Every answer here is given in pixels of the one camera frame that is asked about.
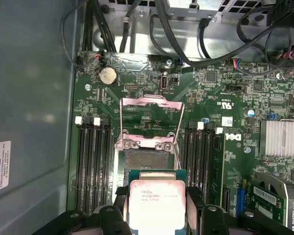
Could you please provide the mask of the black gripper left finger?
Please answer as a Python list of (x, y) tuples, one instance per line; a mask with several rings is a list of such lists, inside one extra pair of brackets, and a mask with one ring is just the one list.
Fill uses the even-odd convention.
[(87, 216), (82, 211), (66, 211), (34, 232), (35, 235), (131, 235), (124, 218), (128, 186), (116, 190), (112, 205), (101, 206)]

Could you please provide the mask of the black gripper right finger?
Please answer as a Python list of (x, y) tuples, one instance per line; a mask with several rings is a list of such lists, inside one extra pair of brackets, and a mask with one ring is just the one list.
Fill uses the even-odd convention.
[(198, 187), (186, 188), (186, 218), (189, 235), (294, 235), (259, 212), (246, 210), (232, 217), (220, 206), (204, 204)]

